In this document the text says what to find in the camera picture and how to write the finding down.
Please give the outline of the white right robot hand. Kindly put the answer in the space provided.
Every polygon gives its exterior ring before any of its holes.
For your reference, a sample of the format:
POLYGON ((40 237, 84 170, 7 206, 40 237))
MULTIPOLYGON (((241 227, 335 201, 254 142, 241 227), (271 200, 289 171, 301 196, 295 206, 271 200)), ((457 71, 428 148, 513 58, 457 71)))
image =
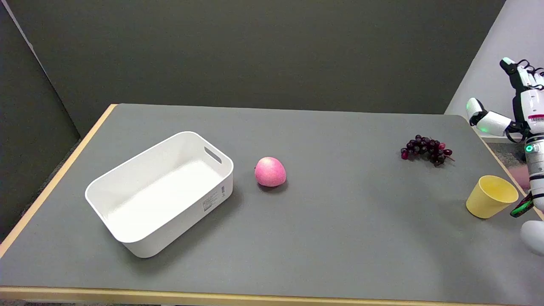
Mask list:
POLYGON ((512 99, 514 118, 486 110, 478 99, 470 98, 466 103, 470 126, 497 137, 507 137, 512 142, 515 142, 513 133, 520 134, 522 142, 543 134, 543 68, 535 68, 526 59, 515 62, 507 57, 502 58, 499 65, 509 76, 515 91, 512 99))

